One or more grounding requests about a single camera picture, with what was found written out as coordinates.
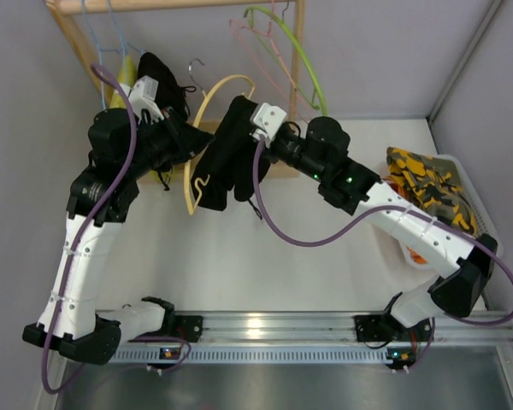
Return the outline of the cream yellow hanger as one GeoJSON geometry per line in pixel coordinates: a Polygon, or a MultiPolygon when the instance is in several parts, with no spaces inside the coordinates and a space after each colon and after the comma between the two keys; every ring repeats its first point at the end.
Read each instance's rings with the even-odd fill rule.
{"type": "MultiPolygon", "coordinates": [[[[212,98],[215,96],[217,91],[220,90],[220,88],[222,88],[226,83],[228,83],[230,81],[243,80],[250,87],[250,89],[249,89],[248,94],[243,92],[242,95],[244,97],[251,98],[256,89],[256,85],[255,85],[254,81],[246,75],[233,74],[233,75],[229,75],[229,76],[219,80],[209,91],[206,91],[196,81],[196,79],[193,75],[193,72],[192,72],[193,64],[195,62],[200,64],[201,66],[204,66],[204,63],[200,59],[193,58],[188,64],[188,73],[189,73],[189,77],[190,77],[193,85],[196,86],[201,91],[202,96],[203,96],[203,101],[199,106],[199,109],[196,113],[196,116],[195,116],[193,122],[192,122],[192,125],[201,131],[208,132],[208,133],[214,133],[215,130],[217,129],[217,127],[219,126],[220,121],[218,121],[218,120],[203,121],[203,115],[205,114],[207,107],[209,106],[212,98]]],[[[184,164],[183,174],[182,174],[183,195],[184,195],[184,199],[185,199],[185,203],[186,203],[186,209],[190,216],[194,215],[194,213],[198,207],[198,204],[200,203],[200,200],[202,198],[201,188],[206,186],[210,181],[210,176],[208,176],[206,179],[198,179],[196,182],[197,196],[193,197],[192,184],[191,184],[192,166],[197,162],[197,160],[199,158],[200,158],[200,156],[196,156],[196,157],[192,158],[191,160],[187,161],[184,164]]]]}

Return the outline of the black trousers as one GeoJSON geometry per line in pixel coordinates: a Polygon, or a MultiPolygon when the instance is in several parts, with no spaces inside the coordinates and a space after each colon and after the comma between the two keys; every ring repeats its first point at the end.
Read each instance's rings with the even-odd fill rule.
{"type": "Polygon", "coordinates": [[[235,97],[215,131],[215,140],[204,151],[191,178],[192,193],[200,208],[223,211],[227,196],[251,203],[254,196],[252,165],[257,142],[251,116],[257,104],[235,97]]]}

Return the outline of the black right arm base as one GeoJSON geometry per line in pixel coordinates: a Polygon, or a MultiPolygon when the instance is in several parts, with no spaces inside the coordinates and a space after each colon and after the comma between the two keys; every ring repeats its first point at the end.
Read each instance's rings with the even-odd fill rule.
{"type": "Polygon", "coordinates": [[[355,332],[360,343],[426,342],[431,336],[430,319],[411,327],[402,325],[389,313],[362,314],[354,318],[355,332]]]}

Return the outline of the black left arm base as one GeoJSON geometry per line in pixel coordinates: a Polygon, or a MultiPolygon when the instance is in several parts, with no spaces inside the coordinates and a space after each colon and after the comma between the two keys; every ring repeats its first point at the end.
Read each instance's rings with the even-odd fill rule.
{"type": "Polygon", "coordinates": [[[197,343],[203,334],[203,316],[176,314],[168,319],[166,331],[168,336],[197,343]]]}

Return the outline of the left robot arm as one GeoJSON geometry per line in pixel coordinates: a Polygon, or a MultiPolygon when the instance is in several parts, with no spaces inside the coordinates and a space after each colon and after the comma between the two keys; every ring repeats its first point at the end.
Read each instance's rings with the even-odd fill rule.
{"type": "Polygon", "coordinates": [[[110,108],[88,130],[89,165],[70,187],[66,237],[50,299],[22,338],[70,360],[104,365],[123,343],[147,333],[175,332],[174,305],[147,296],[98,314],[97,296],[116,236],[139,194],[138,181],[151,170],[170,170],[198,154],[212,134],[184,122],[171,108],[153,120],[148,110],[130,114],[110,108]]]}

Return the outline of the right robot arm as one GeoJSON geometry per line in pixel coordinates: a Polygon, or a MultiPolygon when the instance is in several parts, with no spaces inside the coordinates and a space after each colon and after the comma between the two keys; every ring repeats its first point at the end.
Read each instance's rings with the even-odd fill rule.
{"type": "Polygon", "coordinates": [[[256,143],[253,167],[263,155],[312,178],[325,202],[349,215],[347,230],[367,221],[430,263],[434,278],[397,293],[380,316],[388,336],[444,313],[468,323],[469,316],[498,264],[496,241],[471,237],[414,208],[380,176],[348,156],[349,135],[338,121],[317,117],[304,137],[287,123],[269,128],[256,143]]]}

